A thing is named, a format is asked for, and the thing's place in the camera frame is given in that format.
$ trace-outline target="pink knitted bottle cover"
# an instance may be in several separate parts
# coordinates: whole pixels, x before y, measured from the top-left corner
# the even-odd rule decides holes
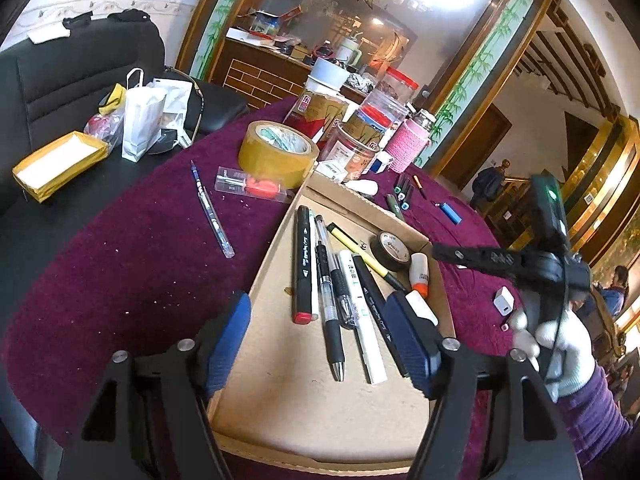
[[[394,158],[391,170],[402,173],[429,144],[429,133],[411,119],[405,120],[396,131],[385,151]]]

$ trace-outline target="metal bolt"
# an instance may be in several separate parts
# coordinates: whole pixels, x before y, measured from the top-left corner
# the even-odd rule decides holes
[[[118,350],[115,354],[111,356],[111,360],[114,363],[123,363],[129,357],[129,353],[126,350]]]
[[[180,352],[188,352],[196,346],[196,342],[193,339],[183,339],[178,343],[178,350]]]
[[[442,346],[445,350],[457,352],[460,349],[460,341],[453,337],[447,337],[442,340]]]
[[[519,363],[522,363],[524,361],[527,360],[527,355],[520,350],[519,348],[514,348],[509,352],[509,356],[511,357],[511,359],[513,359],[514,361],[517,361]]]

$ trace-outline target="white paper bag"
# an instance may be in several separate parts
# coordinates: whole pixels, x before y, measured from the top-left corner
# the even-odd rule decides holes
[[[170,130],[177,130],[178,140],[181,145],[191,145],[191,139],[184,130],[184,121],[187,117],[187,108],[189,107],[189,97],[193,83],[191,81],[180,81],[176,79],[158,79],[147,86],[151,88],[159,88],[166,92],[166,100],[164,101],[164,110],[162,112],[161,126]]]
[[[129,89],[129,79],[138,71],[140,81],[134,88]],[[122,158],[133,162],[139,161],[146,150],[160,138],[160,124],[166,99],[165,90],[142,86],[144,75],[141,68],[134,68],[127,75]]]

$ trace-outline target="white glove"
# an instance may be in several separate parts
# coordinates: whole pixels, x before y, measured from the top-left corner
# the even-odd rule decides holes
[[[591,355],[591,338],[587,329],[572,311],[565,310],[562,316],[556,352],[551,358],[548,372],[549,378],[559,380],[546,386],[553,402],[557,402],[559,397],[566,397],[580,390],[589,382],[596,366],[596,361]],[[553,348],[558,322],[555,320],[541,324],[536,329],[534,338],[527,332],[527,315],[519,308],[511,316],[509,326],[513,330],[514,347],[527,354],[533,367],[539,371],[537,357],[540,355],[540,346]],[[566,352],[564,368],[562,351]]]

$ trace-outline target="yellow highlighter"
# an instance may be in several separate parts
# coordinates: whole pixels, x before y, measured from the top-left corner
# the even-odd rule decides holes
[[[400,290],[405,294],[408,294],[409,291],[404,288],[402,283],[398,281],[398,279],[387,269],[384,267],[379,261],[377,261],[373,256],[369,253],[366,253],[362,250],[362,248],[353,241],[353,239],[342,231],[335,224],[331,224],[327,227],[327,230],[342,243],[345,247],[348,248],[352,253],[359,254],[364,262],[376,273],[380,275],[380,277],[385,280],[389,285],[391,285],[395,290]]]

